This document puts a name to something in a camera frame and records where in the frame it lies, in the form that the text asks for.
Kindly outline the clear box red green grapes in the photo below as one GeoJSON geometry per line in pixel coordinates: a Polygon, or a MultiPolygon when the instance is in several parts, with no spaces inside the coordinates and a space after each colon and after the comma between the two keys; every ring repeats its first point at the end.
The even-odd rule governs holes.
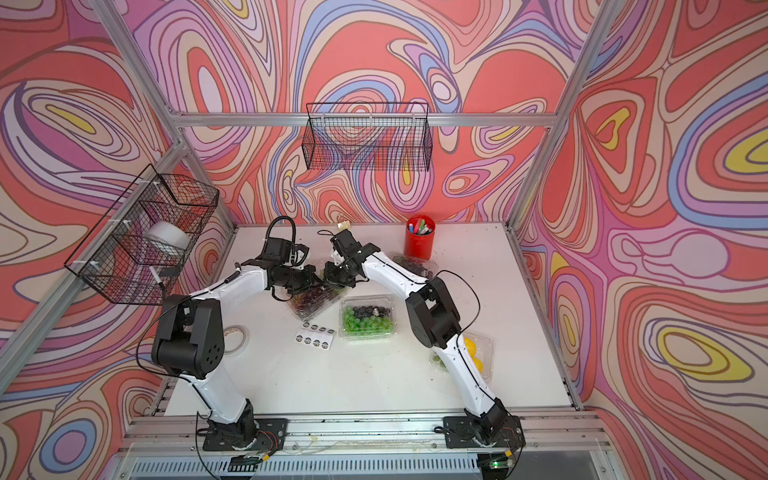
{"type": "Polygon", "coordinates": [[[346,292],[346,287],[315,286],[294,295],[288,306],[299,320],[310,321],[339,301],[346,292]]]}

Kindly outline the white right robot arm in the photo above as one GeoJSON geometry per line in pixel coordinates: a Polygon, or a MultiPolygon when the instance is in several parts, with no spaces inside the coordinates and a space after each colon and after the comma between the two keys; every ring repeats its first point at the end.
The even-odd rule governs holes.
{"type": "Polygon", "coordinates": [[[438,276],[427,278],[408,271],[378,246],[357,241],[350,230],[332,233],[330,241],[332,254],[324,267],[325,280],[349,288],[372,281],[402,299],[413,335],[446,367],[464,407],[462,416],[444,419],[446,445],[522,451],[525,438],[520,419],[492,392],[471,357],[459,310],[445,282],[438,276]]]}

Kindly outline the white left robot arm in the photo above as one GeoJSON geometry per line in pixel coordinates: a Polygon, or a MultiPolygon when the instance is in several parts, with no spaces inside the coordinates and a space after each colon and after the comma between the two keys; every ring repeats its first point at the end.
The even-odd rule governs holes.
{"type": "Polygon", "coordinates": [[[167,376],[187,382],[208,410],[206,445],[215,451],[252,450],[261,434],[253,405],[226,368],[223,318],[248,298],[268,291],[277,301],[320,283],[305,267],[309,248],[296,241],[292,218],[282,215],[267,227],[262,250],[238,264],[225,279],[188,295],[172,295],[156,319],[151,360],[167,376]]]}

